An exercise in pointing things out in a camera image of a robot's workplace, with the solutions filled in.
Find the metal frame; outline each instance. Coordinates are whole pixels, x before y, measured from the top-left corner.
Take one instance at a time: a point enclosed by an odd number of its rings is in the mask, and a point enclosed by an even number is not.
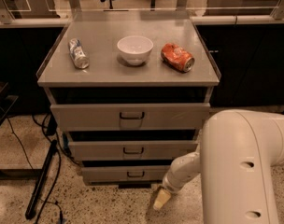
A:
[[[270,15],[275,20],[284,19],[284,0],[279,0],[277,6],[274,8]]]
[[[0,0],[0,22],[3,24],[11,24],[13,16],[9,12],[4,0]]]
[[[188,0],[177,0],[176,9],[186,9]],[[69,0],[73,18],[76,14],[81,11],[81,5],[79,0]],[[284,20],[284,0],[279,0],[277,6],[274,8],[269,16],[211,16],[211,17],[192,17],[194,22],[204,22],[211,24],[232,24],[233,22],[238,23],[269,23],[269,22],[280,22]],[[14,20],[10,11],[8,11],[4,0],[0,0],[0,26],[6,27],[10,24],[10,27],[52,27],[52,26],[64,26],[70,21],[64,19],[27,19],[27,20]]]

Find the drawer handle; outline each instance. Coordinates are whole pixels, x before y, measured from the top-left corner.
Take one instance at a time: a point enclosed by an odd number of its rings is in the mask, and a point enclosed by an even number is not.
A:
[[[140,151],[126,151],[126,148],[123,148],[123,153],[124,154],[132,154],[132,155],[136,155],[136,154],[142,154],[144,152],[144,148],[142,147]]]
[[[142,112],[140,116],[136,116],[136,117],[125,117],[125,116],[122,114],[122,112],[120,112],[120,118],[121,118],[121,119],[142,119],[142,118],[144,118],[144,116],[145,116],[145,113]]]
[[[141,173],[141,175],[131,175],[131,172],[127,172],[127,177],[131,177],[131,178],[143,177],[144,174],[145,174],[144,171]]]

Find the black cable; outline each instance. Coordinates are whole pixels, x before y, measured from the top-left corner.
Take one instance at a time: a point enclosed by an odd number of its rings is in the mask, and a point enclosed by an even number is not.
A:
[[[45,207],[45,205],[46,205],[46,203],[48,201],[48,198],[50,197],[50,195],[51,195],[51,193],[52,193],[52,191],[53,191],[53,189],[54,189],[54,187],[55,187],[55,185],[57,183],[57,180],[58,180],[58,177],[59,177],[59,174],[60,174],[60,170],[61,170],[61,155],[60,155],[60,152],[59,152],[58,149],[56,150],[56,153],[58,154],[58,157],[59,157],[57,174],[56,174],[55,179],[54,179],[54,181],[53,181],[53,183],[52,183],[52,185],[50,187],[50,191],[49,191],[46,199],[42,203],[42,206],[41,206],[41,208],[39,210],[39,213],[37,214],[35,224],[38,224],[38,220],[40,219],[41,213],[42,213],[42,211],[43,211],[43,209],[44,209],[44,207]]]
[[[32,115],[32,120],[33,120],[33,122],[36,124],[36,125],[38,125],[38,126],[40,126],[41,127],[41,124],[40,123],[38,123],[38,121],[36,120],[36,118],[35,118],[35,115]]]
[[[4,114],[6,113],[5,110],[4,110],[1,106],[0,106],[0,110],[2,110],[2,112],[3,112]],[[23,144],[22,144],[22,142],[21,142],[21,139],[20,139],[19,136],[14,132],[14,129],[13,129],[13,126],[12,126],[12,124],[11,124],[11,121],[10,121],[9,117],[6,117],[6,119],[7,119],[8,123],[9,123],[10,128],[11,128],[11,132],[14,134],[14,136],[17,138],[17,140],[19,141],[19,143],[20,143],[20,145],[21,145],[22,151],[23,151],[23,153],[24,153],[24,155],[25,155],[25,157],[26,157],[27,162],[29,163],[31,169],[34,170],[32,164],[31,164],[30,161],[29,161],[29,157],[28,157],[28,155],[27,155],[27,152],[26,152],[26,150],[25,150],[25,148],[24,148],[24,146],[23,146]]]
[[[0,106],[0,109],[2,110],[2,112],[6,113],[5,110],[4,110],[1,106]],[[44,132],[45,121],[46,121],[48,115],[43,119],[42,125],[40,125],[40,124],[35,120],[34,115],[32,116],[33,121],[34,121],[37,125],[41,126],[42,131],[43,131],[43,134],[45,134],[45,132]],[[9,123],[9,126],[10,126],[10,128],[11,128],[12,133],[15,135],[15,137],[17,138],[17,140],[19,141],[19,143],[20,143],[20,145],[21,145],[21,148],[22,148],[23,153],[24,153],[24,155],[25,155],[25,157],[26,157],[26,160],[28,161],[30,167],[34,170],[32,164],[31,164],[30,161],[29,161],[29,158],[28,158],[28,155],[27,155],[27,153],[26,153],[26,150],[25,150],[25,148],[24,148],[24,146],[23,146],[23,144],[22,144],[22,142],[21,142],[21,139],[20,139],[19,136],[16,135],[16,133],[14,132],[14,129],[13,129],[13,126],[12,126],[12,123],[11,123],[10,119],[9,119],[8,117],[6,117],[6,119],[8,120],[8,123]],[[42,204],[42,206],[41,206],[41,208],[40,208],[40,210],[39,210],[39,213],[38,213],[38,215],[37,215],[35,224],[38,223],[38,220],[40,219],[41,213],[42,213],[42,211],[43,211],[43,209],[44,209],[46,203],[52,203],[52,202],[49,202],[49,201],[48,201],[48,198],[49,198],[49,196],[51,195],[51,193],[52,193],[52,191],[53,191],[53,189],[54,189],[54,187],[55,187],[55,185],[56,185],[56,183],[57,183],[57,180],[58,180],[58,177],[59,177],[59,174],[60,174],[60,170],[61,170],[61,161],[62,161],[62,160],[61,160],[61,155],[60,155],[60,152],[59,152],[58,149],[56,150],[56,153],[58,153],[58,157],[59,157],[59,163],[58,163],[57,174],[56,174],[55,179],[54,179],[54,181],[53,181],[53,183],[52,183],[52,185],[51,185],[51,187],[50,187],[50,191],[49,191],[49,193],[48,193],[48,195],[47,195],[45,201],[43,202],[43,204]],[[52,203],[52,204],[55,204],[55,205],[57,205],[57,206],[59,207],[59,209],[60,209],[60,221],[61,221],[60,223],[63,223],[64,216],[63,216],[63,211],[62,211],[60,205],[58,204],[57,201],[56,201],[56,203]]]
[[[64,212],[62,211],[62,208],[59,205],[59,202],[57,200],[55,200],[55,203],[54,202],[50,202],[50,201],[46,201],[46,203],[56,205],[59,208],[59,211],[60,211],[60,215],[59,215],[60,223],[63,223],[63,221],[64,221]]]
[[[9,125],[10,125],[10,128],[11,128],[12,133],[15,135],[15,137],[17,138],[17,140],[19,141],[19,143],[20,143],[20,145],[21,145],[21,148],[22,148],[22,151],[23,151],[23,153],[24,153],[24,155],[25,155],[25,157],[26,157],[26,160],[28,161],[30,167],[31,167],[32,169],[34,169],[33,166],[31,165],[30,161],[29,161],[28,155],[27,155],[27,153],[26,153],[26,150],[24,149],[24,146],[23,146],[23,144],[22,144],[22,142],[21,142],[21,139],[19,138],[18,135],[15,134],[15,132],[14,132],[14,130],[13,130],[13,126],[12,126],[12,124],[11,124],[10,119],[7,118],[7,120],[8,120],[8,122],[9,122]]]
[[[43,135],[51,142],[50,138],[47,136],[47,134],[46,134],[46,132],[45,132],[45,129],[48,128],[48,126],[45,125],[45,122],[46,122],[46,120],[47,120],[47,118],[48,118],[49,115],[50,115],[50,114],[47,114],[47,115],[45,116],[45,118],[43,118],[43,121],[42,121],[41,124],[35,119],[34,115],[32,115],[32,119],[33,119],[33,121],[34,121],[35,124],[37,124],[38,126],[41,127],[41,130],[42,130]],[[68,154],[64,151],[64,149],[62,148],[61,142],[60,142],[60,137],[59,137],[59,134],[58,134],[57,131],[56,131],[55,134],[56,134],[56,138],[57,138],[57,144],[58,144],[59,149],[61,150],[61,152],[62,152],[71,162],[73,162],[75,165],[79,165],[79,163],[77,163],[76,161],[74,161],[73,158],[70,157],[70,155],[68,155]]]

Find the red can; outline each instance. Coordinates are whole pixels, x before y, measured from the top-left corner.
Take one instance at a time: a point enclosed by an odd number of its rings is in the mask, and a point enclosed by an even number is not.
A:
[[[190,71],[195,62],[192,54],[174,43],[165,44],[161,50],[161,56],[164,61],[181,72]]]

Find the cabinet top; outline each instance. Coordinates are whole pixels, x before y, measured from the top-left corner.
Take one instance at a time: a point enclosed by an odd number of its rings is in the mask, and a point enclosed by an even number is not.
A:
[[[130,66],[120,57],[117,43],[127,35],[142,35],[154,47],[149,60]],[[68,41],[78,38],[90,66],[77,69]],[[180,73],[165,64],[161,49],[176,43],[195,58],[192,70]],[[215,86],[219,83],[201,40],[186,11],[89,11],[70,23],[38,80],[42,87],[100,86]]]

